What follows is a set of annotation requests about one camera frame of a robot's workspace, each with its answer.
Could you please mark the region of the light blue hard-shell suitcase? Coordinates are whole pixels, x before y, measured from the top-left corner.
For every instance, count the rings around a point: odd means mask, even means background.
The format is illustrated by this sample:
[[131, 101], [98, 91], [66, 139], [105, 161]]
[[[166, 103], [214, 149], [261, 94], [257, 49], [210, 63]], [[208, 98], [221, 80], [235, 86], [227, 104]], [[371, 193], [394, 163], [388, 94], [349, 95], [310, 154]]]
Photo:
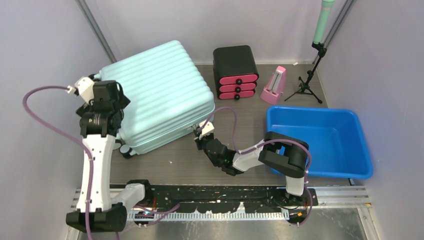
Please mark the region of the light blue hard-shell suitcase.
[[107, 65], [94, 78], [120, 83], [130, 100], [116, 137], [127, 159], [190, 134], [215, 110], [213, 92], [178, 40]]

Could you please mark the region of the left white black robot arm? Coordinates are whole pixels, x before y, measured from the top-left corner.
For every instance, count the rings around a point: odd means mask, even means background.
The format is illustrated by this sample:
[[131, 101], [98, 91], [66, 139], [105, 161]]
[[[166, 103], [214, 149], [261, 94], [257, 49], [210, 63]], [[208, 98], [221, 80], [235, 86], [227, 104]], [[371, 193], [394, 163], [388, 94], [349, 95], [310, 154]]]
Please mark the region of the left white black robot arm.
[[130, 100], [115, 80], [80, 78], [69, 93], [85, 103], [76, 111], [84, 150], [82, 183], [76, 209], [65, 222], [84, 233], [122, 232], [128, 212], [137, 203], [153, 202], [148, 180], [133, 180], [115, 197], [110, 195], [111, 159], [117, 135]]

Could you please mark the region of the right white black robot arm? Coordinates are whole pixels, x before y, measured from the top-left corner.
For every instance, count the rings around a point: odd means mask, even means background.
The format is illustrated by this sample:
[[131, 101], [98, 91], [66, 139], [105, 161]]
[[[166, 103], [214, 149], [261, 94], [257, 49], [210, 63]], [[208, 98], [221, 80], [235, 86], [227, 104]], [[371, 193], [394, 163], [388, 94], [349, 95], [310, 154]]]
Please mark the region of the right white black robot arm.
[[285, 176], [285, 198], [299, 205], [306, 197], [305, 175], [311, 154], [309, 145], [296, 138], [268, 131], [257, 144], [236, 151], [214, 137], [212, 130], [196, 127], [193, 130], [197, 149], [203, 151], [213, 166], [230, 176], [266, 165]]

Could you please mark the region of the black and pink drawer box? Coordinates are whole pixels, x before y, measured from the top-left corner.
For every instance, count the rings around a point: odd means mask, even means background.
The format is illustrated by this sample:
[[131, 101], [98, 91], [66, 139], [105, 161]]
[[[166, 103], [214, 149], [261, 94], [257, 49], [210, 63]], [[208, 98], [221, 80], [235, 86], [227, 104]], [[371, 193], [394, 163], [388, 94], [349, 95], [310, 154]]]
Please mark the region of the black and pink drawer box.
[[250, 46], [219, 47], [212, 54], [218, 99], [240, 100], [256, 93], [259, 73]]

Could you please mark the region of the pink metronome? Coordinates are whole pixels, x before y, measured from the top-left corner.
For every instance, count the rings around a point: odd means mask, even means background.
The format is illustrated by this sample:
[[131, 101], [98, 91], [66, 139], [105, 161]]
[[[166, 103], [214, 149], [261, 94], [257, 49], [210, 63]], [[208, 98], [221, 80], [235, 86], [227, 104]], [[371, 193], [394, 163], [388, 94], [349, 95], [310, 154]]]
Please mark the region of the pink metronome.
[[260, 99], [268, 104], [276, 105], [284, 94], [286, 75], [287, 70], [282, 66], [278, 66], [263, 88]]

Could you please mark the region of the blue plastic tub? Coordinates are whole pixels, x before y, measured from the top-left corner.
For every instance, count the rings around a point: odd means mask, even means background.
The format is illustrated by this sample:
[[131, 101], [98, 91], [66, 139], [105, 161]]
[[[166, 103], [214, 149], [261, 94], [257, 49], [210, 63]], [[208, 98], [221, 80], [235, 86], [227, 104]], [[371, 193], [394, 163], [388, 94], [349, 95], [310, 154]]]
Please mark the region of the blue plastic tub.
[[271, 106], [268, 131], [306, 142], [311, 177], [366, 180], [374, 169], [358, 116], [348, 109]]

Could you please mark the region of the black tripod stand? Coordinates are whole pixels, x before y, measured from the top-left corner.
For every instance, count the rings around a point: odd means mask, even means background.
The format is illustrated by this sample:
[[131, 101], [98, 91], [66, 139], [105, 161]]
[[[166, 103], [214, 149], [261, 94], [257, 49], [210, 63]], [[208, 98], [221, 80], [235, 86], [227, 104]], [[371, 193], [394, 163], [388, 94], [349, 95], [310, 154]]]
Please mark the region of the black tripod stand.
[[299, 76], [298, 77], [298, 80], [300, 81], [300, 84], [298, 86], [299, 89], [297, 91], [295, 91], [293, 94], [291, 94], [290, 96], [288, 96], [284, 101], [289, 100], [294, 95], [310, 95], [310, 96], [313, 96], [317, 100], [317, 102], [319, 104], [322, 104], [323, 103], [323, 101], [311, 90], [310, 82], [311, 82], [311, 80], [313, 79], [313, 77], [315, 75], [315, 72], [317, 70], [317, 67], [318, 67], [319, 63], [321, 62], [322, 58], [326, 55], [327, 48], [325, 47], [324, 43], [321, 43], [321, 42], [319, 42], [319, 43], [313, 42], [311, 44], [311, 46], [318, 51], [318, 53], [317, 53], [318, 59], [314, 63], [313, 69], [307, 71], [307, 79], [306, 79], [306, 81], [304, 81], [302, 79], [302, 77]]

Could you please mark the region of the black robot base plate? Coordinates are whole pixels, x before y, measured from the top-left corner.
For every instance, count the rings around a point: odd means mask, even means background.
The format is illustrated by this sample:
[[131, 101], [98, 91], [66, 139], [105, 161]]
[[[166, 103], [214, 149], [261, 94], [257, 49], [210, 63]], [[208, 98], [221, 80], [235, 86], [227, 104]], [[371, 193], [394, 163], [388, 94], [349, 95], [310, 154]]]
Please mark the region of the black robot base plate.
[[170, 210], [179, 204], [177, 213], [234, 213], [245, 209], [249, 214], [276, 213], [282, 207], [300, 209], [318, 206], [316, 191], [309, 188], [302, 196], [289, 197], [282, 186], [260, 185], [151, 185], [142, 207]]

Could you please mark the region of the aluminium rail frame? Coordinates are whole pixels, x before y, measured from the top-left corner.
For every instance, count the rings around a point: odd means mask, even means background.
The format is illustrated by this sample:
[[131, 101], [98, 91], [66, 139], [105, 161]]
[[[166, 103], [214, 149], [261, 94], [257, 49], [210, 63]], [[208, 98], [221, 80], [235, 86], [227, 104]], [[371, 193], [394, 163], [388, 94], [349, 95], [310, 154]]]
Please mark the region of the aluminium rail frame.
[[[110, 196], [119, 194], [127, 184], [112, 184]], [[370, 201], [363, 186], [313, 186], [318, 200], [317, 206], [306, 206], [303, 209], [290, 209], [282, 207], [278, 212], [247, 213], [244, 208], [229, 213], [178, 213], [179, 204], [170, 210], [159, 210], [155, 207], [145, 207], [138, 203], [127, 213], [126, 225], [136, 223], [140, 225], [152, 222], [186, 222], [186, 221], [273, 221], [282, 220], [291, 224], [299, 224], [309, 214], [309, 208], [342, 209], [342, 208], [368, 208]]]

